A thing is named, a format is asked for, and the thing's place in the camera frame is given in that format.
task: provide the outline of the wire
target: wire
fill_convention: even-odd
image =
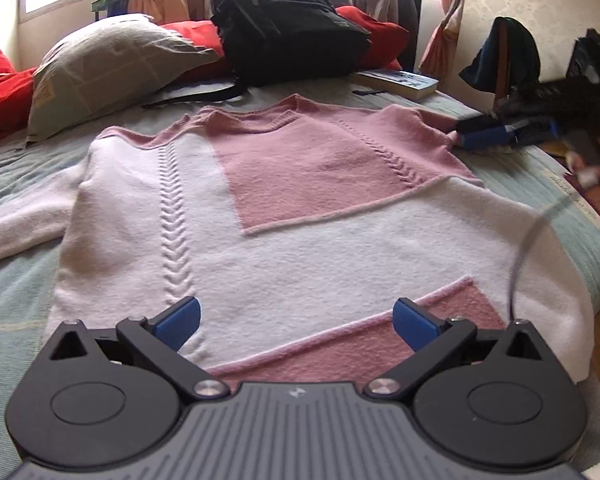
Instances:
[[[579,194],[579,192],[574,191],[569,193],[567,196],[561,198],[557,203],[555,203],[547,211],[545,211],[542,214],[542,216],[538,218],[536,222],[531,226],[531,229],[529,229],[529,231],[526,232],[525,238],[520,244],[520,248],[518,250],[516,259],[513,263],[513,267],[511,268],[511,274],[509,277],[509,321],[513,321],[515,319],[513,312],[513,303],[516,294],[516,285],[518,284],[518,279],[520,277],[520,269],[522,268],[522,264],[525,262],[529,251],[536,243],[536,240],[538,240],[538,236],[542,232],[542,229],[546,225],[549,225],[551,220],[553,220],[565,207],[567,207],[573,201],[573,198],[577,197]]]

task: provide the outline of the ribbed gray surface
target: ribbed gray surface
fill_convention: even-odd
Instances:
[[[526,477],[478,472],[421,441],[400,406],[369,402],[351,384],[245,384],[200,404],[162,449],[103,473],[45,472],[13,480],[576,480],[563,466]]]

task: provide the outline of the blue gripper pad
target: blue gripper pad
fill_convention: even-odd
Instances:
[[[177,352],[200,327],[200,303],[192,296],[183,298],[149,323],[154,336]]]
[[[407,345],[417,352],[442,334],[445,322],[407,298],[394,305],[394,330]]]
[[[504,126],[496,126],[461,136],[460,145],[469,152],[481,152],[492,146],[507,146],[515,135]]]

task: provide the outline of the sweater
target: sweater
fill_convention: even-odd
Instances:
[[[470,317],[483,329],[504,327],[489,300],[470,278],[417,298],[416,303],[440,319],[460,315]],[[413,350],[395,333],[392,310],[387,310],[207,371],[232,388],[249,380],[352,381],[362,389],[411,355]]]
[[[155,137],[108,128],[80,164],[0,206],[0,259],[63,237],[46,336],[63,319],[111,327],[195,295],[202,323],[180,352],[205,368],[463,278],[506,319],[510,267],[538,213],[480,186],[449,152],[453,123],[293,95],[257,112],[203,108]],[[574,380],[588,375],[589,295],[550,228],[516,316]]]

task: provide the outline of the blue object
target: blue object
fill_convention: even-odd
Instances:
[[[107,7],[107,18],[126,14],[126,4],[128,4],[128,0],[114,0],[109,7]]]
[[[444,322],[406,298],[395,302],[393,317],[395,333],[414,352],[442,334]]]
[[[156,323],[153,334],[177,352],[200,327],[200,303],[196,298],[185,298],[171,308],[173,311]]]
[[[469,152],[481,152],[491,146],[507,146],[515,135],[515,130],[503,125],[463,135],[460,141],[461,146]]]
[[[560,139],[560,126],[553,119],[549,121],[549,130],[551,131],[551,135],[555,140]]]

